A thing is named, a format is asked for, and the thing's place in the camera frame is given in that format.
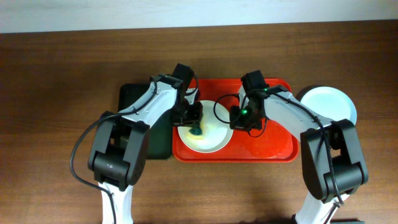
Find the black plastic tray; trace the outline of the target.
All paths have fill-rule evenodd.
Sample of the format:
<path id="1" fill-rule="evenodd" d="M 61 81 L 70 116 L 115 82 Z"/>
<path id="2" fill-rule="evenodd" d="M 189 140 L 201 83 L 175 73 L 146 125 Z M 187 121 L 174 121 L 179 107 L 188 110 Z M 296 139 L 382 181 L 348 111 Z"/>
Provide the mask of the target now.
<path id="1" fill-rule="evenodd" d="M 131 106 L 149 88 L 149 84 L 124 84 L 119 90 L 118 111 Z M 168 159 L 172 155 L 172 125 L 170 111 L 165 112 L 151 127 L 147 159 Z"/>

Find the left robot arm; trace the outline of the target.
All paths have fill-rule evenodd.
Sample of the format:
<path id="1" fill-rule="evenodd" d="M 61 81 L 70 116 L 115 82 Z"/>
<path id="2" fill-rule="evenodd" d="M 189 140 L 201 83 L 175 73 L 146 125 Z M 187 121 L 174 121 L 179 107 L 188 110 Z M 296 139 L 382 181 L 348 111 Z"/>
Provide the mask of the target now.
<path id="1" fill-rule="evenodd" d="M 187 65 L 150 78 L 147 90 L 117 113 L 105 112 L 88 159 L 101 189 L 103 223 L 132 223 L 132 192 L 146 164 L 150 130 L 166 113 L 169 124 L 198 128 L 202 105 L 188 86 L 197 77 Z"/>

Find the green and yellow sponge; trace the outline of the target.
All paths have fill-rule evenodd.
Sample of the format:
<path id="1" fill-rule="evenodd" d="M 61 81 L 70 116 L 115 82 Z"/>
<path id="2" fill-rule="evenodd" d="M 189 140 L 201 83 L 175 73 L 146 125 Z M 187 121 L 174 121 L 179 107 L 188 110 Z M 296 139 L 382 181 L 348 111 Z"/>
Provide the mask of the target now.
<path id="1" fill-rule="evenodd" d="M 204 139 L 205 128 L 203 126 L 195 126 L 189 129 L 187 136 L 192 139 Z"/>

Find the light blue plate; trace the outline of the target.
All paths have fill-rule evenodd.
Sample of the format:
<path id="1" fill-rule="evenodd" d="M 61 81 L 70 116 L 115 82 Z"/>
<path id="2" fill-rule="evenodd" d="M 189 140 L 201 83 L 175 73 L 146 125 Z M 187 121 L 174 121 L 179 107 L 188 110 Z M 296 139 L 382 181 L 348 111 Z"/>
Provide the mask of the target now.
<path id="1" fill-rule="evenodd" d="M 312 85 L 300 90 L 296 99 L 312 111 L 335 121 L 348 119 L 357 122 L 357 110 L 351 98 L 330 86 Z"/>

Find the white plate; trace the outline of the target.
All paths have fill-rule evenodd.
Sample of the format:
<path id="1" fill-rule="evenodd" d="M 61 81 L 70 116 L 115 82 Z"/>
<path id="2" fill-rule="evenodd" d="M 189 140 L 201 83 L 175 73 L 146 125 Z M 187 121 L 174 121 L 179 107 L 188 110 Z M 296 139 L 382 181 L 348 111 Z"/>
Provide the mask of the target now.
<path id="1" fill-rule="evenodd" d="M 191 127 L 187 126 L 178 127 L 178 135 L 184 145 L 195 152 L 212 153 L 219 151 L 229 143 L 233 135 L 233 130 L 229 127 L 229 124 L 222 123 L 216 118 L 213 112 L 214 101 L 201 100 L 200 103 L 203 106 L 200 126 L 205 128 L 205 138 L 189 138 L 187 133 Z"/>

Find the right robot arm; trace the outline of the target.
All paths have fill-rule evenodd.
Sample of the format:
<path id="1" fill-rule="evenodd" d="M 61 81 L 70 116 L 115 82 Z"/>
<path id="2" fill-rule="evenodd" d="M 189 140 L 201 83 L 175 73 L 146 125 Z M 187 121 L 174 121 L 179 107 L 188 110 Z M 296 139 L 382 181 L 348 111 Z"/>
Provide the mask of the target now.
<path id="1" fill-rule="evenodd" d="M 257 70 L 241 77 L 229 126 L 250 133 L 275 121 L 299 140 L 308 194 L 293 223 L 330 223 L 338 208 L 369 180 L 356 126 L 303 105 L 282 85 L 270 86 Z"/>

